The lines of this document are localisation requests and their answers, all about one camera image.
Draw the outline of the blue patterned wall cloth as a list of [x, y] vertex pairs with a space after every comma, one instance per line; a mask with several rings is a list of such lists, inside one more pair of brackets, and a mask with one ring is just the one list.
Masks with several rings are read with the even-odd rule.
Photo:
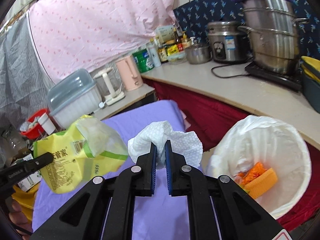
[[[192, 0], [174, 9], [176, 19], [188, 37], [207, 43], [207, 25], [213, 21], [247, 22], [243, 6], [231, 0]], [[308, 24], [298, 27], [299, 48], [303, 56], [319, 59], [319, 14], [314, 12], [307, 0], [293, 0], [293, 10], [298, 18], [307, 18]]]

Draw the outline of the small steel pot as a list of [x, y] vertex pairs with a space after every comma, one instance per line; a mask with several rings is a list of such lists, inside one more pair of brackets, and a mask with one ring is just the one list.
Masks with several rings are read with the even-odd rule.
[[212, 60], [212, 52], [207, 44], [194, 44], [184, 50], [190, 64], [203, 64]]

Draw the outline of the small green white carton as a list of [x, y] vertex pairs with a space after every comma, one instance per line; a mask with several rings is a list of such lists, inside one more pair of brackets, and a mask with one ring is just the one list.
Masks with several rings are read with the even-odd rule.
[[[32, 159], [33, 159], [33, 155], [28, 154], [28, 155], [25, 155], [23, 158], [17, 159], [16, 161], [14, 161], [13, 165], [19, 164], [22, 161], [28, 161]], [[22, 181], [17, 183], [17, 185], [22, 191], [27, 192], [36, 184], [38, 184], [41, 181], [41, 178], [42, 177], [41, 177], [40, 171], [36, 171], [33, 174], [27, 176], [27, 178], [24, 178]]]

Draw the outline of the white cup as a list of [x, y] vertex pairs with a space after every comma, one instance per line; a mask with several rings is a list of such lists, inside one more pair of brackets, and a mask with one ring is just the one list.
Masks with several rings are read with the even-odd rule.
[[51, 135], [56, 131], [56, 127], [47, 113], [43, 113], [39, 117], [38, 123], [48, 135]]

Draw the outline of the large steel steamer pot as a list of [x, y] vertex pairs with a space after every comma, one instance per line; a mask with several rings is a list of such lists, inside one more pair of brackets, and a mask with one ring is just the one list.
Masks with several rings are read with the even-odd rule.
[[298, 26], [308, 24], [297, 18], [287, 0], [245, 0], [242, 2], [255, 63], [268, 71], [289, 74], [296, 70], [299, 59]]

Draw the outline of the white box on counter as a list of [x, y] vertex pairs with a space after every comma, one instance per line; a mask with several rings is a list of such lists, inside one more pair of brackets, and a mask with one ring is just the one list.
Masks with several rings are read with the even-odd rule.
[[155, 29], [155, 34], [156, 36], [158, 36], [158, 39], [161, 43], [165, 43], [175, 39], [173, 25], [164, 25], [157, 27]]

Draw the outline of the stacked teal yellow bowls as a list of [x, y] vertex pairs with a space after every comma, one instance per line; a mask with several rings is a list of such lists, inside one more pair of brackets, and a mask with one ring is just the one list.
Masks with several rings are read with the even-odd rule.
[[301, 61], [303, 95], [312, 108], [319, 113], [319, 60], [302, 56]]

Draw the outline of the steel rice cooker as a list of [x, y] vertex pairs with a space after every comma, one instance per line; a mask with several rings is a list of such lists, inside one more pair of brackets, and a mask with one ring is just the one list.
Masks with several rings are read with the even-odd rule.
[[247, 34], [238, 30], [240, 22], [209, 22], [208, 40], [213, 60], [220, 63], [240, 63], [248, 59], [249, 42]]

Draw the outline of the orange plastic wrapper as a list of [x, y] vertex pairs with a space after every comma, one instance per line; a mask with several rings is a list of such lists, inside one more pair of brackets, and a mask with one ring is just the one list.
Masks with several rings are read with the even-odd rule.
[[257, 162], [249, 171], [239, 172], [235, 178], [235, 182], [240, 186], [245, 186], [261, 176], [264, 172], [266, 172], [266, 168], [264, 168], [261, 162]]

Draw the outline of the green canister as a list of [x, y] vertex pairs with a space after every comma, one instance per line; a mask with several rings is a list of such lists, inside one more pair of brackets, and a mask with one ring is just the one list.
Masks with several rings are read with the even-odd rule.
[[149, 56], [147, 49], [139, 50], [133, 53], [132, 56], [140, 73], [148, 72], [154, 68], [153, 61]]

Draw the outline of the red basin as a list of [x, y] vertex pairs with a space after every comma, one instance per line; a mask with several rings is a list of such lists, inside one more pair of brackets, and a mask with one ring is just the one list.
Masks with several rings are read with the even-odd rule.
[[48, 114], [49, 109], [42, 108], [36, 111], [31, 117], [27, 119], [28, 122], [34, 123], [31, 128], [28, 128], [26, 132], [20, 132], [20, 134], [30, 140], [35, 140], [39, 138], [41, 135], [44, 134], [44, 129], [42, 126], [37, 122], [37, 118], [41, 117], [44, 113]]

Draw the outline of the pink electric kettle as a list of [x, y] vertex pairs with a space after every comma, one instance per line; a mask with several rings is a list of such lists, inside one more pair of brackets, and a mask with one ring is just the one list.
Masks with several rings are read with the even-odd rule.
[[116, 67], [127, 91], [142, 87], [143, 80], [132, 55], [118, 59]]

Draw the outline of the lidded white dish rack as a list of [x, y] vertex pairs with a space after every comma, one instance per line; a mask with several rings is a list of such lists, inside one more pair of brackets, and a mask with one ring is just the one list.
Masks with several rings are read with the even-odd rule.
[[50, 116], [64, 129], [81, 116], [93, 113], [102, 101], [96, 82], [85, 69], [76, 70], [47, 94]]

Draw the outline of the white lined trash bin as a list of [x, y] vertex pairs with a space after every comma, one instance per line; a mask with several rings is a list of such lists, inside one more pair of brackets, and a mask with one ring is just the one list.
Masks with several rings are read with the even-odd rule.
[[310, 154], [292, 125], [268, 116], [249, 115], [215, 147], [206, 175], [228, 175], [279, 219], [298, 203], [309, 185]]

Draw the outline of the black induction cooktop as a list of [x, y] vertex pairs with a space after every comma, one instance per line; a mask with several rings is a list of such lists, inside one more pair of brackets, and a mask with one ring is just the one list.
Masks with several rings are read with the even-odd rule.
[[245, 67], [245, 71], [248, 72], [250, 76], [270, 81], [295, 92], [302, 90], [302, 73], [300, 69], [289, 74], [277, 74], [259, 67], [255, 62], [251, 62]]

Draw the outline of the dark soy sauce bottle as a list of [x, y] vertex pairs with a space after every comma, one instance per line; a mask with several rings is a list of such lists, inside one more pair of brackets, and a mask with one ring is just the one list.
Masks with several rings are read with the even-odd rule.
[[161, 63], [168, 62], [167, 51], [166, 51], [166, 48], [164, 46], [159, 46], [158, 47], [158, 55], [159, 55]]

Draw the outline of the red cabinet curtain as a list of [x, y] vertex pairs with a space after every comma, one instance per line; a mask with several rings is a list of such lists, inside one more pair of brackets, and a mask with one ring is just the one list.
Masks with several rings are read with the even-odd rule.
[[[195, 131], [205, 151], [215, 147], [227, 131], [248, 112], [208, 96], [159, 81], [144, 79], [153, 87], [159, 100], [174, 100], [191, 124], [188, 131]], [[309, 186], [300, 199], [278, 222], [286, 229], [293, 230], [319, 213], [319, 150], [309, 143], [312, 175]]]

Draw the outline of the white bottle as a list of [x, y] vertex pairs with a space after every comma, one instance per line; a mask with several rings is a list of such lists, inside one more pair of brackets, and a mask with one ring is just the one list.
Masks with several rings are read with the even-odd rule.
[[153, 38], [150, 39], [150, 42], [147, 44], [147, 48], [148, 48], [149, 53], [150, 53], [150, 55], [152, 57], [154, 66], [155, 67], [160, 67], [162, 65], [162, 63], [161, 63], [161, 60], [160, 60], [159, 55], [158, 55], [158, 47], [155, 44]]

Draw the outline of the yellow green snack bag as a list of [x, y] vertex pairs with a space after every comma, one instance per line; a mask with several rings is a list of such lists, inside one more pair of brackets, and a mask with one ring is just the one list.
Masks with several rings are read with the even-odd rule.
[[129, 154], [119, 133], [99, 119], [84, 115], [66, 130], [34, 142], [34, 156], [47, 152], [53, 162], [40, 170], [56, 194], [75, 190], [96, 176], [116, 172]]

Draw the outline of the pink dotted curtain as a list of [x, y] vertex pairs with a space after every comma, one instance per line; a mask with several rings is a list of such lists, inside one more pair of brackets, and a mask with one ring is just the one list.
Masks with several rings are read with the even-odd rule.
[[54, 83], [93, 72], [175, 22], [174, 0], [39, 0], [29, 11], [40, 61]]

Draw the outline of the white glass kettle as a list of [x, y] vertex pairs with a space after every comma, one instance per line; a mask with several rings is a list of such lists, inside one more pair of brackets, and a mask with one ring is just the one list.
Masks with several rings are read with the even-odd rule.
[[122, 82], [116, 77], [116, 71], [111, 68], [104, 68], [97, 72], [93, 79], [96, 81], [103, 103], [111, 106], [125, 98], [122, 89]]

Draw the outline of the orange foam net sleeve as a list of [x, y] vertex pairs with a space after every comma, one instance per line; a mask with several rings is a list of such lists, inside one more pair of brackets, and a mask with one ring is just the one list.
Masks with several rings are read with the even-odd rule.
[[247, 183], [244, 186], [244, 189], [253, 199], [257, 199], [270, 190], [277, 183], [277, 181], [278, 177], [275, 171], [270, 168], [258, 178], [255, 178], [253, 181]]

